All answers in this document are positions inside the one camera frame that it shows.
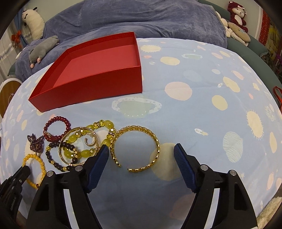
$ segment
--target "blue curtain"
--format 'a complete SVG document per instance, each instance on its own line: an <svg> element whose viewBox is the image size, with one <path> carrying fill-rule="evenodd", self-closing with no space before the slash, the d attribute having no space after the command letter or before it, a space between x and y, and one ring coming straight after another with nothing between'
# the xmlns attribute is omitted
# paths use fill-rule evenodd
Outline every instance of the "blue curtain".
<svg viewBox="0 0 282 229"><path fill-rule="evenodd" d="M17 31L21 29L22 13L23 13L23 8L17 13L17 15L14 18ZM28 42L26 41L23 35L20 35L20 40L21 40L21 44L23 45L23 48L28 45Z"/></svg>

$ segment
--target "fluffy beige rug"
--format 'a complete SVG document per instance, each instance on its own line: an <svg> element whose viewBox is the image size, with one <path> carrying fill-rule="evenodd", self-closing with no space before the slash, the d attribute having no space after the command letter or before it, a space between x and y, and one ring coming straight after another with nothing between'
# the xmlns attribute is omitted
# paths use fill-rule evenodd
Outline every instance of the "fluffy beige rug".
<svg viewBox="0 0 282 229"><path fill-rule="evenodd" d="M282 202L282 197L273 198L257 217L258 229L263 229L274 216Z"/></svg>

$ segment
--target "gray plush toy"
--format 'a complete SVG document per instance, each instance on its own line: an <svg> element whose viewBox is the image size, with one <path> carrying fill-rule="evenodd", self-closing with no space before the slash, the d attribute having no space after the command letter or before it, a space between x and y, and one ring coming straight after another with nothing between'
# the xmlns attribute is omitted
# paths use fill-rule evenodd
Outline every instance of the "gray plush toy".
<svg viewBox="0 0 282 229"><path fill-rule="evenodd" d="M45 39L40 44L38 44L34 49L32 49L29 53L30 68L34 68L34 64L36 62L40 63L41 60L46 56L46 54L58 44L59 44L59 39L55 35Z"/></svg>

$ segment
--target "red strap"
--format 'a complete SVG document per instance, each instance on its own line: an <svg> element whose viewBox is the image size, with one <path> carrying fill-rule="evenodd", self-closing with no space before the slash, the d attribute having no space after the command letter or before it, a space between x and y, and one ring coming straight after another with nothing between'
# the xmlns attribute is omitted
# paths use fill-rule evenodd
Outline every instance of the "red strap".
<svg viewBox="0 0 282 229"><path fill-rule="evenodd" d="M277 94L276 89L278 89L280 91L280 93L282 94L282 89L280 87L275 86L273 88L273 93L276 96L276 98L279 100L279 102L282 104L282 98Z"/></svg>

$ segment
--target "white curtain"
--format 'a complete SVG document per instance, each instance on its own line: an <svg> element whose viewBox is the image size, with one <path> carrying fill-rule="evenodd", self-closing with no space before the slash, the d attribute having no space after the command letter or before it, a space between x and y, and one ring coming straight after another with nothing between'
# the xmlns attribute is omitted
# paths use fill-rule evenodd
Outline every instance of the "white curtain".
<svg viewBox="0 0 282 229"><path fill-rule="evenodd" d="M17 51L11 42L12 34L12 27L9 26L0 39L0 84L8 78L10 67L16 61Z"/></svg>

